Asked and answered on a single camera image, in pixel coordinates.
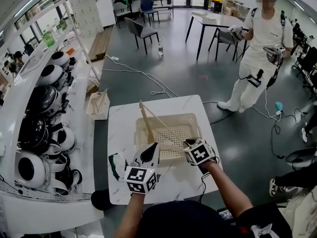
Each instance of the white pants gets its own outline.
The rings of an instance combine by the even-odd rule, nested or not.
[[[257,78],[257,74],[260,69],[262,69],[264,73],[260,79],[261,85],[258,88],[249,83],[247,79],[238,79],[238,81],[234,84],[231,99],[229,100],[231,109],[238,110],[239,107],[243,109],[252,107],[257,102],[259,96],[264,91],[269,80],[275,73],[272,69],[267,70],[261,67],[250,66],[242,59],[239,69],[239,78],[245,78],[249,75]]]

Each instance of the plastic basket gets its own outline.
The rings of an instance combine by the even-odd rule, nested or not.
[[[183,141],[191,137],[201,137],[197,119],[194,114],[181,114],[158,117]],[[155,141],[164,145],[171,145],[183,148],[182,142],[173,133],[163,126],[155,117],[148,118]],[[148,144],[148,131],[143,118],[136,121],[136,147],[137,150]],[[171,160],[185,158],[182,151],[161,147],[159,159]]]

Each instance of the orange object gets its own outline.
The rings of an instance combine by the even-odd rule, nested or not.
[[[75,50],[73,48],[69,49],[66,51],[67,54],[71,55],[72,53],[74,53]]]

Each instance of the gray floor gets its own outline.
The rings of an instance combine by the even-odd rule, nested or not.
[[[154,75],[179,96],[198,94],[203,101],[226,101],[230,98],[238,78],[240,61],[237,64],[232,62],[233,48],[226,53],[226,45],[220,44],[218,61],[215,62],[216,43],[208,53],[215,29],[207,27],[197,62],[196,54],[202,26],[194,20],[188,42],[185,44],[190,18],[190,10],[176,9],[174,20],[165,16],[165,20],[161,18],[160,25],[158,22],[152,24],[163,39],[164,56],[161,58],[156,38],[152,38],[153,44],[147,39],[149,54],[146,56],[143,41],[139,40],[140,49],[137,49],[134,36],[129,33],[124,22],[121,23],[121,29],[114,27],[107,53],[120,58],[120,63]],[[267,107],[271,114],[275,112],[276,101],[283,103],[287,115],[293,114],[295,108],[312,110],[310,93],[302,88],[302,78],[296,77],[297,72],[291,70],[291,64],[293,61],[284,63],[277,82],[267,91]],[[104,63],[105,68],[124,69],[109,59]],[[151,96],[150,92],[160,91],[159,87],[138,73],[103,71],[101,89],[105,88],[109,89],[112,106],[167,98],[165,94]],[[264,104],[265,97],[262,94],[255,107],[264,113]],[[216,104],[205,104],[205,109],[210,123],[228,115],[228,112],[219,110]],[[274,135],[276,154],[288,155],[295,150],[311,146],[312,139],[309,139],[310,143],[307,144],[301,139],[301,128],[311,115],[312,113],[305,116],[299,124],[294,124],[293,118],[284,118],[278,123],[281,134]],[[282,200],[281,197],[270,198],[269,180],[292,170],[284,160],[278,160],[271,153],[270,134],[273,124],[273,120],[248,109],[243,114],[234,114],[211,126],[224,171],[249,196],[254,205]],[[97,121],[94,147],[96,189],[107,188],[106,139],[107,122]],[[206,194],[203,203],[214,209],[224,207],[218,191]],[[106,218],[102,221],[105,237],[111,236],[124,209],[124,206],[120,206],[105,212]]]

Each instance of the water bottle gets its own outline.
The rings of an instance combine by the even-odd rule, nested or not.
[[[158,40],[158,55],[161,57],[163,56],[163,43],[162,43],[162,39]]]

